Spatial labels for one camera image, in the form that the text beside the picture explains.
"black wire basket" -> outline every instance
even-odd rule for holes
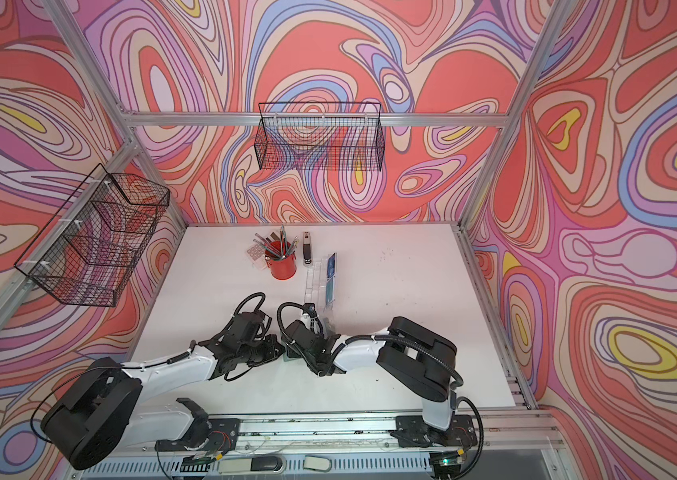
[[[377,102],[275,101],[258,104],[261,170],[378,170],[384,130]]]
[[[60,303],[116,306],[165,214],[170,191],[138,175],[108,172],[88,188],[95,188],[90,199],[31,269],[19,265],[27,263],[22,258],[50,222],[14,266]]]

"patterned wall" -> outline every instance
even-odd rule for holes
[[[250,127],[138,134],[189,223],[458,220],[496,129],[410,130],[405,150],[387,135],[380,172],[259,170]]]
[[[470,232],[583,477],[677,478],[677,2],[581,2]]]
[[[37,5],[0,2],[0,287],[26,243],[120,144]],[[116,308],[62,306],[36,290],[7,323],[0,333],[0,478],[41,480],[64,470],[58,451],[31,434],[31,411],[94,359],[125,355],[178,231],[162,220]]]
[[[126,108],[257,111],[380,101],[504,112],[546,2],[80,2],[75,18]],[[255,128],[142,128],[190,223],[452,221],[495,129],[387,129],[381,173],[258,171]]]

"black mounting plate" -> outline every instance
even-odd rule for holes
[[[451,426],[441,432],[424,423],[421,416],[398,416],[395,418],[397,438],[401,448],[433,446],[435,443],[446,447],[463,447],[468,450],[477,446],[478,437],[470,415],[454,415]]]
[[[237,436],[240,430],[240,421],[239,418],[208,418],[208,428],[210,434],[208,436],[208,442],[199,448],[197,451],[205,452],[215,452],[221,450],[222,452],[228,452],[228,450],[234,450],[237,447]],[[218,432],[226,433],[226,436],[221,435]],[[228,450],[223,444],[229,444]],[[178,440],[158,440],[155,445],[155,449],[160,452],[184,452],[186,447],[181,444]]]

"red pencil cup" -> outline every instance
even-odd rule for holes
[[[282,252],[285,252],[290,247],[290,242],[288,242],[288,245],[284,249],[281,249],[281,245],[282,240],[272,242],[272,246],[275,247],[275,250]],[[277,280],[287,280],[295,275],[295,250],[283,260],[277,260],[273,256],[267,256],[266,264],[272,272],[272,276]]]

